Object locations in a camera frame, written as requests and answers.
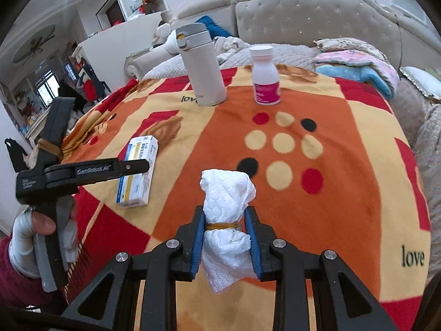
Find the orange blanket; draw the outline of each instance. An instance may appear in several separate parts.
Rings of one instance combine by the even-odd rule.
[[[410,330],[426,282],[430,232],[400,125],[370,86],[278,69],[282,101],[275,106],[254,103],[251,69],[244,67],[223,71],[228,99],[216,107],[199,107],[181,77],[142,81],[111,111],[97,107],[81,118],[63,144],[64,162],[122,159],[141,133],[159,142],[146,207],[116,205],[118,180],[77,195],[93,271],[121,250],[140,253],[172,238],[204,201],[203,170],[245,165],[256,172],[252,204],[261,221],[300,250],[334,249]],[[199,272],[176,289],[180,330],[271,329],[272,283],[247,279],[213,295]]]

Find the red circle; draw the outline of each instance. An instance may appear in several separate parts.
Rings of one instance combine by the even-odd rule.
[[[269,120],[270,116],[268,115],[268,113],[265,112],[260,112],[253,117],[253,122],[259,126],[267,124]]]
[[[93,146],[96,142],[98,142],[98,136],[95,136],[90,140],[90,145]]]
[[[317,194],[323,187],[323,175],[317,169],[306,169],[302,175],[302,188],[308,194]]]

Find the white glove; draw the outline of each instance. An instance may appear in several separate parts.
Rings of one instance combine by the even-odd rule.
[[[71,217],[66,227],[59,231],[62,236],[65,250],[66,262],[72,263],[78,258],[77,251],[77,224],[74,221],[76,216],[76,204],[74,199],[68,195],[62,202],[71,203]],[[30,278],[40,278],[37,267],[37,260],[34,253],[33,235],[39,233],[50,235],[55,231],[55,222],[49,217],[27,208],[14,221],[12,239],[9,243],[9,260],[14,269],[21,275]]]

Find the white thermos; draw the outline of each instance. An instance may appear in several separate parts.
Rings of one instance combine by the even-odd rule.
[[[176,41],[200,106],[215,106],[227,99],[214,43],[204,24],[176,29]]]

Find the tufted headboard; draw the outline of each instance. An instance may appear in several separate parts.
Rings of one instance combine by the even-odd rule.
[[[251,44],[315,46],[314,40],[356,37],[400,64],[398,25],[361,0],[250,0],[236,5],[240,38]]]
[[[441,41],[431,31],[373,0],[199,0],[173,27],[204,14],[251,44],[314,47],[320,38],[354,37],[384,52],[395,68],[441,67]]]

